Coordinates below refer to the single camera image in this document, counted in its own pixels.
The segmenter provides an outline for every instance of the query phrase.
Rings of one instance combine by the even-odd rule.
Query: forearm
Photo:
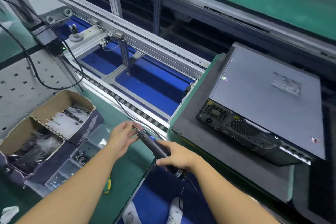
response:
[[[107,144],[69,180],[27,212],[17,224],[88,223],[115,160],[116,153]]]
[[[278,224],[261,205],[224,179],[201,157],[191,168],[219,224]]]

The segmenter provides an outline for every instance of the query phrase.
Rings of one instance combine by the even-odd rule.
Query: electric screwdriver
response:
[[[135,127],[138,131],[138,137],[140,140],[151,150],[157,159],[166,158],[170,156],[170,152],[155,140],[145,129]],[[178,169],[174,166],[166,166],[176,178],[185,178],[185,171]]]

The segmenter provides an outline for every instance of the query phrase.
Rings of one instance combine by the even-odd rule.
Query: shoe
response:
[[[124,211],[123,221],[124,221],[124,224],[141,224],[141,221],[137,213],[137,209],[135,208],[133,201],[131,201],[128,204],[128,206],[126,207]]]
[[[179,207],[179,199],[179,197],[176,197],[171,202],[169,216],[166,224],[181,224],[183,211]],[[182,199],[180,200],[180,206],[183,209]]]

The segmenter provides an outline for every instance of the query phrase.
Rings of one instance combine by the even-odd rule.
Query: pegboard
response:
[[[31,58],[45,84],[54,88],[71,85],[69,79],[45,50],[32,54]],[[16,124],[57,92],[57,90],[47,89],[38,82],[27,59],[2,69],[0,71],[0,139],[3,139]]]

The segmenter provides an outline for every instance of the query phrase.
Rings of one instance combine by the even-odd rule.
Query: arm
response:
[[[157,164],[173,165],[191,171],[196,176],[217,223],[279,224],[258,202],[229,183],[196,153],[177,143],[160,143],[170,149],[171,156],[159,159]]]
[[[116,160],[137,140],[131,121],[113,129],[107,145],[69,180],[29,210],[16,224],[85,224],[95,210]]]

